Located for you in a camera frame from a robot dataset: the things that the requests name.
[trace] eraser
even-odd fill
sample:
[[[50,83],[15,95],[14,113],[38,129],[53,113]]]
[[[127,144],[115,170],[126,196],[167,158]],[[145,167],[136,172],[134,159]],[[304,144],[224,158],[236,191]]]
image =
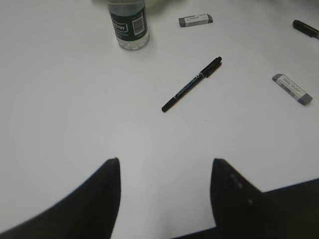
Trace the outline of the eraser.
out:
[[[186,17],[179,18],[178,22],[180,27],[196,26],[196,25],[212,23],[213,18],[209,14],[201,14],[201,15],[186,16]]]
[[[303,106],[309,104],[313,100],[310,95],[308,95],[303,89],[301,89],[295,82],[290,80],[284,74],[277,74],[273,77],[273,81]]]

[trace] black pen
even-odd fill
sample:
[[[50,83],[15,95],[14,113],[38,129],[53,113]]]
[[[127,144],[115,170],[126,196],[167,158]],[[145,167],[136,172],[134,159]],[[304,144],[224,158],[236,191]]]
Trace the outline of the black pen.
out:
[[[312,26],[305,24],[302,21],[294,20],[293,27],[294,27],[294,29],[301,31],[302,33],[304,33],[310,37],[315,37],[315,38],[319,39],[319,30],[313,28]]]
[[[182,98],[191,88],[193,88],[198,82],[200,82],[205,77],[209,77],[218,67],[221,65],[221,57],[217,57],[208,66],[206,66],[194,79],[192,79],[183,89],[181,89],[173,98],[170,99],[163,107],[162,111],[165,113],[168,111],[175,103]]]

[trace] plastic bottle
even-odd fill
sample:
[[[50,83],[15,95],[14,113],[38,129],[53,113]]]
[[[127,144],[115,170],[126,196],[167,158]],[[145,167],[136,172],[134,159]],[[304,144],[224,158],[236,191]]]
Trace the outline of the plastic bottle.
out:
[[[107,0],[116,38],[127,50],[145,46],[149,39],[145,0]]]

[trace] barcode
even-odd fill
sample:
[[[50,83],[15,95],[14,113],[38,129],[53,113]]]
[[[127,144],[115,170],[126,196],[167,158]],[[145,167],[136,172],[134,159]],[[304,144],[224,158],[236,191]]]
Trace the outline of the barcode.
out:
[[[295,97],[295,94],[284,84],[280,84],[280,87],[283,88],[289,95],[291,95],[292,97]]]
[[[132,21],[132,23],[133,23],[133,29],[134,29],[135,36],[142,33],[145,30],[143,15],[141,17],[139,17],[138,19]]]

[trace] white table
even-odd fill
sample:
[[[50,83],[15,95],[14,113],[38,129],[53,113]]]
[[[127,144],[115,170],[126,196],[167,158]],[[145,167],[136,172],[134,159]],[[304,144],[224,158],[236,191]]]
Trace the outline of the white table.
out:
[[[316,0],[175,0],[149,9],[150,42],[126,51],[90,0],[0,1],[0,231],[64,198],[119,157],[114,239],[165,239],[214,226],[212,160],[262,191],[319,177]],[[180,28],[209,13],[214,23]],[[215,57],[223,65],[166,114]],[[286,74],[304,107],[271,78]]]

